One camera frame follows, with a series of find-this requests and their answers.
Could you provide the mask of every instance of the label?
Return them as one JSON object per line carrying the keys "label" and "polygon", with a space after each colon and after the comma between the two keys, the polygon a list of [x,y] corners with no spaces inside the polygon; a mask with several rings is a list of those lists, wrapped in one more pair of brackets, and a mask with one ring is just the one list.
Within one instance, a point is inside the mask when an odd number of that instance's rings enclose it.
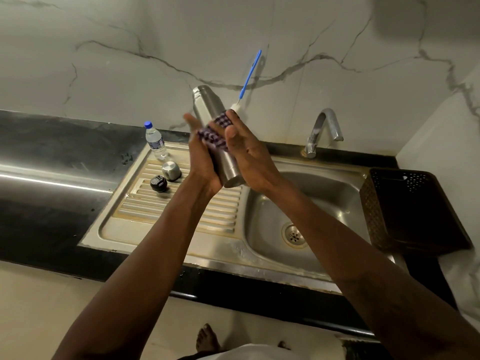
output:
{"label": "label", "polygon": [[163,138],[161,138],[159,141],[148,142],[148,145],[150,145],[150,148],[152,148],[153,150],[157,150],[162,149],[165,146],[165,143],[163,141]]}

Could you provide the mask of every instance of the tile floor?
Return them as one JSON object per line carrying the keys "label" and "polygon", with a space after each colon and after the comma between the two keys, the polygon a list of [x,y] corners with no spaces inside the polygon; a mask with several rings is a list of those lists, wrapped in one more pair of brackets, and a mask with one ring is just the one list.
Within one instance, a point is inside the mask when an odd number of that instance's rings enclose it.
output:
{"label": "tile floor", "polygon": [[[102,283],[0,262],[0,357],[50,359],[63,335]],[[142,360],[176,360],[195,353],[198,329],[208,322],[220,344],[276,345],[313,360],[343,360],[340,341],[315,327],[169,298]]]}

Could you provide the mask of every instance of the sink drain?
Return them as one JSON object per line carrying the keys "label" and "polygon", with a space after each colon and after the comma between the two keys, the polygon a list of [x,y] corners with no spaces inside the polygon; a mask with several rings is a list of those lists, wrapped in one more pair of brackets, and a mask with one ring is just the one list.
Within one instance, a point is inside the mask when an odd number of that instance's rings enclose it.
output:
{"label": "sink drain", "polygon": [[288,245],[293,246],[297,249],[301,249],[307,246],[307,242],[303,238],[300,231],[297,229],[297,226],[295,226],[291,222],[287,222],[283,225],[282,237]]}

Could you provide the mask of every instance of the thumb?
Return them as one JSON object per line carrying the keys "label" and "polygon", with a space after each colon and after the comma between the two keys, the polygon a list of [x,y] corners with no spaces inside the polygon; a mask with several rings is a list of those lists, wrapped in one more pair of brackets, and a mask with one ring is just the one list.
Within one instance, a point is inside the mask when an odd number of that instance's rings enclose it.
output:
{"label": "thumb", "polygon": [[228,150],[237,160],[245,158],[246,155],[248,155],[243,138],[235,126],[227,126],[225,129],[225,140]]}

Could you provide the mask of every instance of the black countertop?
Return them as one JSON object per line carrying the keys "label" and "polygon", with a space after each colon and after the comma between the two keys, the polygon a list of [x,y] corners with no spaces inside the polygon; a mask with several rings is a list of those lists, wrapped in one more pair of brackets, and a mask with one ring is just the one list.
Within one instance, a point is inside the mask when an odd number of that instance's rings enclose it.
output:
{"label": "black countertop", "polygon": [[[166,141],[188,133],[162,131]],[[106,281],[125,254],[77,246],[145,145],[141,127],[0,111],[0,260]],[[299,147],[267,143],[274,155]],[[394,157],[318,149],[317,159],[394,168]],[[436,258],[410,274],[456,308]],[[172,296],[373,337],[345,297],[183,266]]]}

